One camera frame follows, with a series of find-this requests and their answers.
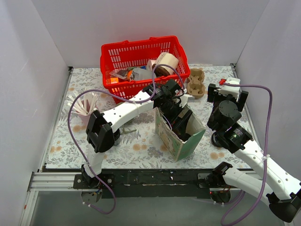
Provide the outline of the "green illustrated paper bag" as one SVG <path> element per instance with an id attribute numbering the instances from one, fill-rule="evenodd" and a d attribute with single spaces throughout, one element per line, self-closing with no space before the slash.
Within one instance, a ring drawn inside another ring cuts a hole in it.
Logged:
<path id="1" fill-rule="evenodd" d="M 183 116 L 188 110 L 191 110 L 191 108 L 185 106 L 179 116 Z M 192 112 L 186 127 L 186 132 L 190 134 L 191 137 L 183 142 L 172 131 L 170 123 L 158 108 L 155 110 L 155 116 L 155 131 L 175 161 L 182 160 L 191 155 L 206 131 L 201 120 Z"/>

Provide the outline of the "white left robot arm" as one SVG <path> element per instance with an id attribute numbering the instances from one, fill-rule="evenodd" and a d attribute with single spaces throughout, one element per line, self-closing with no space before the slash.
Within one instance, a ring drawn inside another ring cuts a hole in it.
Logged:
<path id="1" fill-rule="evenodd" d="M 81 167 L 84 183 L 89 188 L 96 188 L 100 183 L 104 153 L 110 150 L 120 137 L 120 127 L 154 108 L 158 108 L 170 129 L 182 141 L 190 135 L 186 128 L 192 110 L 187 107 L 188 96 L 177 95 L 182 88 L 175 80 L 143 88 L 130 100 L 105 112 L 95 110 L 90 115 L 86 134 L 89 143 L 87 162 Z"/>

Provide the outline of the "black paper coffee cup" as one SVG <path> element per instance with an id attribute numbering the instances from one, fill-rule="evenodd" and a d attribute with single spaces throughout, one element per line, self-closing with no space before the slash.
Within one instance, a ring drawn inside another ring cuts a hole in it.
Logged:
<path id="1" fill-rule="evenodd" d="M 183 129 L 183 128 L 177 128 L 177 129 L 174 131 L 174 133 L 175 133 L 175 134 L 178 136 L 178 138 L 179 138 L 180 140 L 182 140 L 183 142 L 187 141 L 187 140 L 191 137 L 191 135 L 188 134 L 188 133 L 186 132 L 186 130 Z"/>

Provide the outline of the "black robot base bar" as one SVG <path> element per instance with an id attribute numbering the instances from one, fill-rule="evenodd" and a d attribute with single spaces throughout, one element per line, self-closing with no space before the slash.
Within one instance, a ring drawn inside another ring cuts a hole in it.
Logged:
<path id="1" fill-rule="evenodd" d="M 210 198 L 210 192 L 222 190 L 206 185 L 203 178 L 213 169 L 103 169 L 99 178 L 117 198 L 196 197 Z"/>

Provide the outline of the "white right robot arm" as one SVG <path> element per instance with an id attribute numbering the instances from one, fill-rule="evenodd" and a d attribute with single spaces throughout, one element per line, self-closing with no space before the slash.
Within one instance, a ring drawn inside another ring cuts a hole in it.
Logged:
<path id="1" fill-rule="evenodd" d="M 238 205 L 245 193 L 257 198 L 244 215 L 231 223 L 232 226 L 245 219 L 259 202 L 268 205 L 282 221 L 291 223 L 301 210 L 300 180 L 287 173 L 267 154 L 267 141 L 264 148 L 260 148 L 252 135 L 238 124 L 248 92 L 241 91 L 242 86 L 238 82 L 231 84 L 221 80 L 220 85 L 222 88 L 214 84 L 208 86 L 207 100 L 213 103 L 207 122 L 208 127 L 214 131 L 212 143 L 242 159 L 261 179 L 222 162 L 207 177 L 207 184 L 239 188 L 241 191 L 234 199 L 234 206 Z"/>

